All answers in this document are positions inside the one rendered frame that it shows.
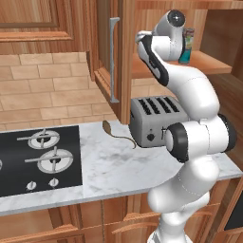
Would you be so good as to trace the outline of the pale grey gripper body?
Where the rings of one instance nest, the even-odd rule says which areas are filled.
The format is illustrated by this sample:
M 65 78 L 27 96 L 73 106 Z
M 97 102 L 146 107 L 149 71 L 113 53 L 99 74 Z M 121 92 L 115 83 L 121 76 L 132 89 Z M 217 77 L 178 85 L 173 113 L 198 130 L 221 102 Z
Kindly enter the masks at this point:
M 152 32 L 148 30 L 141 30 L 136 34 L 135 42 L 138 43 L 144 36 L 151 35 Z

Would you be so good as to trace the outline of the wooden cabinet shelf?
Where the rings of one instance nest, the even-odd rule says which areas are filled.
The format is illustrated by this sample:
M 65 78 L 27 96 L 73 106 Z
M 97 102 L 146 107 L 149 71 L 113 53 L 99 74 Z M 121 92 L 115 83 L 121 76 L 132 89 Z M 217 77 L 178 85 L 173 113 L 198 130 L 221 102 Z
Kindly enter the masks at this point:
M 204 74 L 224 74 L 230 73 L 232 68 L 217 59 L 199 51 L 191 52 L 190 63 L 188 66 L 195 67 Z M 147 68 L 146 64 L 140 59 L 138 54 L 133 55 L 132 78 L 145 79 L 152 78 L 153 75 Z

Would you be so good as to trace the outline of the wooden base cabinet door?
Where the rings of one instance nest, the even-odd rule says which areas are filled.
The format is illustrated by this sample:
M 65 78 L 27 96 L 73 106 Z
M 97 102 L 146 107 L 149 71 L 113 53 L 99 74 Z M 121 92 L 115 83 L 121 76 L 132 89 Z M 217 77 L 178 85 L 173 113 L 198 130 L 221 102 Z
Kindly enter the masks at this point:
M 62 225 L 51 231 L 40 232 L 37 234 L 26 234 L 16 237 L 0 239 L 0 243 L 40 243 L 47 240 L 64 239 L 78 236 L 82 233 L 80 228 L 72 224 Z

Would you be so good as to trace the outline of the teal and green can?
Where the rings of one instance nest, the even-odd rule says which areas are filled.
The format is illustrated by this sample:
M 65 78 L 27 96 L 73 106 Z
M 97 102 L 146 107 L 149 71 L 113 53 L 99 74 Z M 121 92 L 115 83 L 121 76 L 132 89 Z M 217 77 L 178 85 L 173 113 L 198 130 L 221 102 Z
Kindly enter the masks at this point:
M 178 62 L 180 64 L 189 64 L 191 52 L 193 48 L 195 30 L 193 28 L 185 28 L 183 30 L 183 49 Z

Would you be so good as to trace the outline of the silver four-slot toaster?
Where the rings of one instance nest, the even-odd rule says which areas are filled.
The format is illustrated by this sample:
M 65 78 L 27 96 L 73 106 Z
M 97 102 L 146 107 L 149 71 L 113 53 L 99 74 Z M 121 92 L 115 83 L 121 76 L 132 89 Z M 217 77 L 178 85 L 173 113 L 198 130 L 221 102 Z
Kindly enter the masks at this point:
M 154 96 L 131 100 L 130 133 L 143 148 L 165 145 L 165 132 L 169 125 L 188 121 L 188 115 L 171 96 Z

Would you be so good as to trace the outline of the brown wooden ladle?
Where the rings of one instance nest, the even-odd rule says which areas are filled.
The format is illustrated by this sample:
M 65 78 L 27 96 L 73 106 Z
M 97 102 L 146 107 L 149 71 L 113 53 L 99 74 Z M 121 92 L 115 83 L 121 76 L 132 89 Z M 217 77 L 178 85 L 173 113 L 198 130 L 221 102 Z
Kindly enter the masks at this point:
M 115 139 L 124 139 L 125 136 L 115 136 L 112 134 L 112 129 L 111 129 L 111 125 L 108 121 L 103 121 L 103 131 L 108 134 L 109 136 L 111 136 L 112 138 L 115 138 Z M 130 140 L 133 144 L 134 144 L 134 148 L 137 147 L 137 144 L 134 140 L 126 137 L 127 140 Z

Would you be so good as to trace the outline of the black gas hob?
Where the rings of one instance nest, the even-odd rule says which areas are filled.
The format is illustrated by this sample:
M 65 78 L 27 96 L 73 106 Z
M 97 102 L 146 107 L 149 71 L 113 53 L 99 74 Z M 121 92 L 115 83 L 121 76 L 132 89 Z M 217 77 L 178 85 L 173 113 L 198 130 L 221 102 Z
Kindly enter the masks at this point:
M 55 188 L 48 185 L 53 178 L 59 179 Z M 37 186 L 28 191 L 31 181 Z M 0 133 L 0 197 L 82 184 L 77 125 Z

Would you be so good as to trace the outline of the wooden drawer front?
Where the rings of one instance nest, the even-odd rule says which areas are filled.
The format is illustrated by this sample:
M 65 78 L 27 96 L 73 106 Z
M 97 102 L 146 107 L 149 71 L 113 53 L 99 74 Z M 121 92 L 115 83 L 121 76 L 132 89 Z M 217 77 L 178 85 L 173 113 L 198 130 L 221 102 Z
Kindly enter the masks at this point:
M 140 228 L 112 234 L 123 226 L 141 222 L 159 224 L 159 214 L 148 206 L 147 194 L 121 196 L 103 201 L 103 240 L 104 243 L 146 243 L 149 235 L 157 227 Z

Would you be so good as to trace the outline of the black appliance front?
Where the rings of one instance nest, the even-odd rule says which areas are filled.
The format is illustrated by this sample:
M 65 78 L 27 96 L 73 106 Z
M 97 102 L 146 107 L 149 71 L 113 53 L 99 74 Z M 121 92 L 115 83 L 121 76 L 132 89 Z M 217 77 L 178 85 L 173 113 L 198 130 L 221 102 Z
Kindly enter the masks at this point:
M 243 227 L 243 191 L 236 201 L 228 222 L 224 228 L 225 231 Z

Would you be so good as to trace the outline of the wooden wall cabinet door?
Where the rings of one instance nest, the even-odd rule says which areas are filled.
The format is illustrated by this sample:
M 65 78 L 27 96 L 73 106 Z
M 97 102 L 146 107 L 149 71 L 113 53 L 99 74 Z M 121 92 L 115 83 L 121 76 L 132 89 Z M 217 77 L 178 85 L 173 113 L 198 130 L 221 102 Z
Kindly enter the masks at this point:
M 88 51 L 85 0 L 0 0 L 0 54 Z

